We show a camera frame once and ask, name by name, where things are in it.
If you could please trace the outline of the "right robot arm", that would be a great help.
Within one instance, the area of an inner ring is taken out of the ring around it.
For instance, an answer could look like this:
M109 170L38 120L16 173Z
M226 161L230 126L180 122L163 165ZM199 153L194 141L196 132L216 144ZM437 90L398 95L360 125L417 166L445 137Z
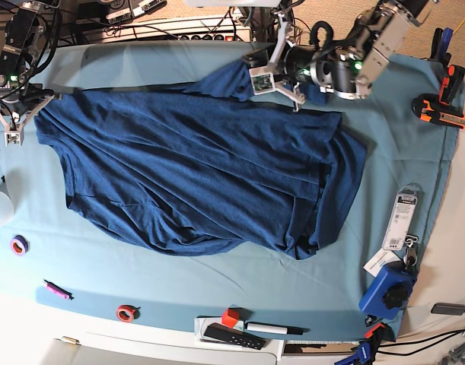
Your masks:
M62 95L32 84L53 60L62 27L60 1L26 1L5 28L0 54L0 122L5 145L22 145L24 127Z

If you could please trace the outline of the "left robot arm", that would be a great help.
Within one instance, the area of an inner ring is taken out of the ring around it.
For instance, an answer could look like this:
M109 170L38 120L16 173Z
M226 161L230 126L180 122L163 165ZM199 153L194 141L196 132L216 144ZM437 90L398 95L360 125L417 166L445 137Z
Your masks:
M310 43L299 45L288 19L292 8L277 11L276 44L243 57L255 95L279 93L299 111L306 101L301 86L313 84L344 100L365 99L375 80L403 45L408 29L420 27L426 1L379 1L362 12L346 38L337 40L330 24L318 21Z

